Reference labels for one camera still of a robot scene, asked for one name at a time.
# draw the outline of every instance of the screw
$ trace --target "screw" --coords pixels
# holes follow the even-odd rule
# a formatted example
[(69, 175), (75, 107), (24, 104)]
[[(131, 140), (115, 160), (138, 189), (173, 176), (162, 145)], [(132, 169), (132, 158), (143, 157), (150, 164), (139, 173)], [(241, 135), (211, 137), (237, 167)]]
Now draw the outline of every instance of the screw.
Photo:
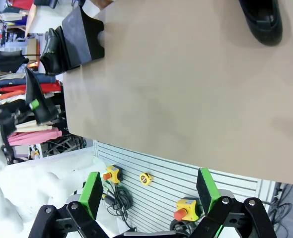
[(224, 198), (224, 199), (222, 200), (222, 202), (223, 202), (223, 204), (228, 204), (228, 203), (229, 203), (229, 199), (228, 199), (228, 198)]
[(249, 200), (248, 204), (250, 206), (254, 206), (254, 205), (256, 205), (256, 202), (254, 200)]
[(73, 210), (77, 209), (77, 207), (78, 207), (78, 205), (77, 205), (76, 203), (74, 203), (74, 204), (72, 205), (72, 209), (73, 209)]

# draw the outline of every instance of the metal grate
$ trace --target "metal grate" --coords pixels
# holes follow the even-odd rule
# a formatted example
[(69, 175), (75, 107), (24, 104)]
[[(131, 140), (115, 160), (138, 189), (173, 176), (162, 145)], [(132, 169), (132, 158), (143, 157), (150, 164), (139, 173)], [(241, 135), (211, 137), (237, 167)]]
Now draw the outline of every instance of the metal grate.
[[(199, 167), (96, 141), (94, 146), (97, 156), (106, 164), (115, 164), (123, 169), (124, 180), (121, 185), (130, 191), (134, 202), (128, 211), (128, 221), (141, 232), (169, 230), (176, 202), (187, 196), (198, 197), (196, 180)], [(274, 182), (210, 171), (218, 189), (232, 191), (240, 202), (248, 197), (259, 197), (265, 201), (272, 198)], [(140, 182), (139, 176), (143, 172), (148, 172), (153, 177), (149, 186)]]

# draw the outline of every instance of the cardboard surface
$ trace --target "cardboard surface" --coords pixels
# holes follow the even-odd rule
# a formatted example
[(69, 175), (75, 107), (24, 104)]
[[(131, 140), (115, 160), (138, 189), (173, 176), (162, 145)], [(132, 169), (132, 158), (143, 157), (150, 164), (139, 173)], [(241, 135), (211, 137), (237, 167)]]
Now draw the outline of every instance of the cardboard surface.
[(64, 75), (70, 132), (200, 167), (293, 183), (293, 1), (277, 47), (238, 0), (119, 0), (105, 58)]

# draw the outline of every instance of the yellow tape measure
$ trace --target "yellow tape measure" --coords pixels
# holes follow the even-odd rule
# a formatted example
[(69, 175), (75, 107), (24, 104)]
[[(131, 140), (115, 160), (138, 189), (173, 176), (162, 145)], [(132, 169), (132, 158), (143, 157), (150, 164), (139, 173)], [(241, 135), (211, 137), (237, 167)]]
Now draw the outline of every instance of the yellow tape measure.
[(152, 181), (152, 177), (148, 173), (142, 173), (140, 175), (140, 181), (143, 185), (148, 186)]

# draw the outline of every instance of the pink garment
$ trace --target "pink garment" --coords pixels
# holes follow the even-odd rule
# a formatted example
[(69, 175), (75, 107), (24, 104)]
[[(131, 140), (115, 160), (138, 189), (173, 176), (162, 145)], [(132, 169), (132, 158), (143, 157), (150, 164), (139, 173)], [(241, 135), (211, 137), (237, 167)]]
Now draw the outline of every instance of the pink garment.
[(10, 146), (16, 145), (35, 145), (46, 142), (51, 139), (56, 139), (62, 136), (62, 132), (57, 128), (51, 130), (25, 132), (8, 138)]

